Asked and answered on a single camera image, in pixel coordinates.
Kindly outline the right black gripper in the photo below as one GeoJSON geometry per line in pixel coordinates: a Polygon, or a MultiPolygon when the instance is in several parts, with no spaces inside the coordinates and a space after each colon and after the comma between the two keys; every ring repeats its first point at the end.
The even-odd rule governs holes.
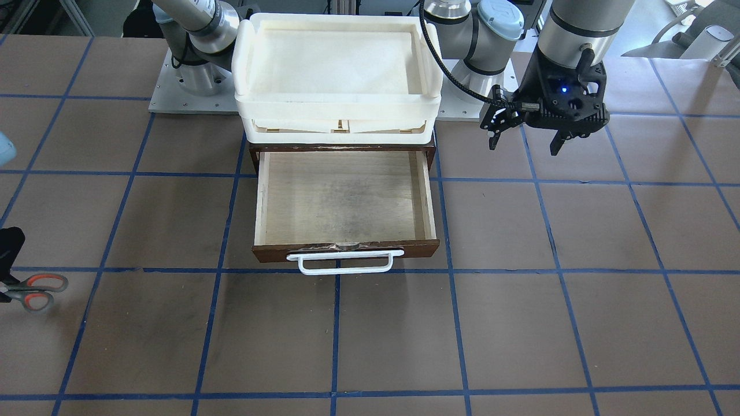
{"type": "Polygon", "coordinates": [[[12,226],[1,229],[1,303],[14,300],[10,288],[17,284],[18,279],[10,276],[10,270],[24,242],[25,234],[21,228],[12,226]]]}

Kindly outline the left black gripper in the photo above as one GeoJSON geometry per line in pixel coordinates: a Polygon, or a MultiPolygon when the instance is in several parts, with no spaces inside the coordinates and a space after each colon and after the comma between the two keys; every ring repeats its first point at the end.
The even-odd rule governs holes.
{"type": "Polygon", "coordinates": [[[489,150],[496,150],[501,134],[523,123],[523,103],[537,103],[539,110],[528,112],[530,127],[557,130],[550,142],[551,156],[576,136],[588,136],[605,127],[611,114],[604,103],[607,73],[603,63],[593,63],[591,47],[577,50],[575,68],[548,58],[536,47],[517,90],[513,93],[494,84],[479,113],[479,128],[486,130],[489,150]]]}

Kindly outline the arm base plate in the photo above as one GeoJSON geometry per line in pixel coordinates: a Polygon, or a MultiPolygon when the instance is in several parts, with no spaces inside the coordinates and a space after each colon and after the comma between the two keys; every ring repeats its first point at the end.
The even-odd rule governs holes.
{"type": "MultiPolygon", "coordinates": [[[[519,86],[511,60],[507,61],[502,73],[494,76],[471,72],[465,64],[459,64],[457,59],[444,59],[443,63],[456,79],[479,95],[488,95],[495,84],[508,92],[514,92],[519,86]]],[[[441,97],[436,120],[469,122],[479,120],[479,113],[484,103],[455,87],[446,77],[442,78],[441,97]]]]}
{"type": "Polygon", "coordinates": [[[167,51],[148,110],[151,113],[237,115],[232,73],[207,63],[172,66],[167,51]]]}

